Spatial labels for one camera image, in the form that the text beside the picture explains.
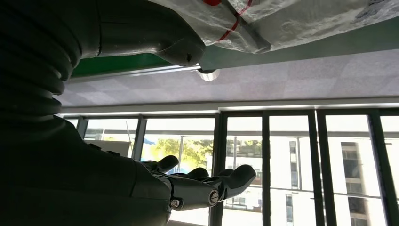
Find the green panel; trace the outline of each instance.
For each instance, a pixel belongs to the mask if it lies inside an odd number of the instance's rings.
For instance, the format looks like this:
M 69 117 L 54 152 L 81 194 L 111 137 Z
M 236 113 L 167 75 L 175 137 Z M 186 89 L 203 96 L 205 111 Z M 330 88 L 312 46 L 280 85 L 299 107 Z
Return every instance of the green panel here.
M 82 59 L 73 71 L 72 77 L 132 71 L 169 65 L 171 64 L 156 55 L 149 53 L 121 57 L 96 57 L 91 59 Z

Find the green foliage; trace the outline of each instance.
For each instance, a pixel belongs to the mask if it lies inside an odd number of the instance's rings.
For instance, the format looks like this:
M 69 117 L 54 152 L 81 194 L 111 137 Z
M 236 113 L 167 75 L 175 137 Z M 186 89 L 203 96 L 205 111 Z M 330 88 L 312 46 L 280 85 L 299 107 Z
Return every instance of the green foliage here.
M 179 139 L 158 139 L 156 145 L 151 146 L 150 153 L 146 154 L 146 159 L 155 161 L 161 160 L 167 155 L 179 157 L 180 140 Z M 207 156 L 212 155 L 213 140 L 191 140 L 184 139 L 182 161 L 189 164 L 190 167 L 207 166 Z

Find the metal screw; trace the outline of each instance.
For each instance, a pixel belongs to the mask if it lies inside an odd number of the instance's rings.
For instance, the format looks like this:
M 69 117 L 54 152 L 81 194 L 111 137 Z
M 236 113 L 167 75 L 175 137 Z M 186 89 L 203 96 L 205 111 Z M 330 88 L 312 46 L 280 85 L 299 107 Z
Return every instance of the metal screw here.
M 173 207 L 173 208 L 178 207 L 179 204 L 180 204 L 180 201 L 178 201 L 178 200 L 176 200 L 176 199 L 170 201 L 170 206 Z
M 219 200 L 219 193 L 217 192 L 217 190 L 212 190 L 209 195 L 209 204 L 213 206 L 217 203 L 218 200 Z

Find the ceiling light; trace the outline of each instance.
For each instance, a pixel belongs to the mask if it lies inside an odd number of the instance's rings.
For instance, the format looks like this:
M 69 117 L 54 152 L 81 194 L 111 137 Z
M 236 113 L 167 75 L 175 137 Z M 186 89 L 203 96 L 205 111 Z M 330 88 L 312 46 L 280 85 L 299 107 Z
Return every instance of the ceiling light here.
M 202 69 L 198 69 L 196 70 L 197 74 L 205 81 L 213 81 L 215 80 L 219 74 L 220 74 L 220 70 L 219 69 L 215 69 L 215 70 L 202 70 Z

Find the building window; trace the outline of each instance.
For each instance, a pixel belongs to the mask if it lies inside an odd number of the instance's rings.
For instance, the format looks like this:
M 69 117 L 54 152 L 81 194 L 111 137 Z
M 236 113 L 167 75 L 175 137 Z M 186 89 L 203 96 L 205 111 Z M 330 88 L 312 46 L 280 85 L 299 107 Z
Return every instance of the building window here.
M 296 154 L 296 141 L 289 142 L 289 152 L 291 154 Z
M 291 172 L 291 186 L 292 188 L 298 188 L 298 173 Z
M 292 205 L 292 195 L 286 195 L 287 226 L 294 223 L 294 207 Z
M 363 194 L 361 183 L 346 183 L 348 194 Z
M 351 226 L 367 226 L 367 220 L 351 218 Z
M 366 207 L 363 198 L 348 197 L 349 212 L 366 214 Z
M 343 169 L 345 171 L 346 178 L 358 178 L 360 179 L 360 170 L 357 160 L 344 159 Z
M 296 141 L 289 142 L 290 162 L 291 162 L 291 188 L 298 189 L 298 164 L 296 154 Z
M 298 170 L 296 169 L 296 163 L 291 163 L 291 172 L 297 172 Z
M 346 178 L 360 179 L 358 147 L 354 142 L 341 142 L 343 169 Z
M 239 204 L 240 205 L 245 205 L 245 198 L 240 198 L 239 199 Z

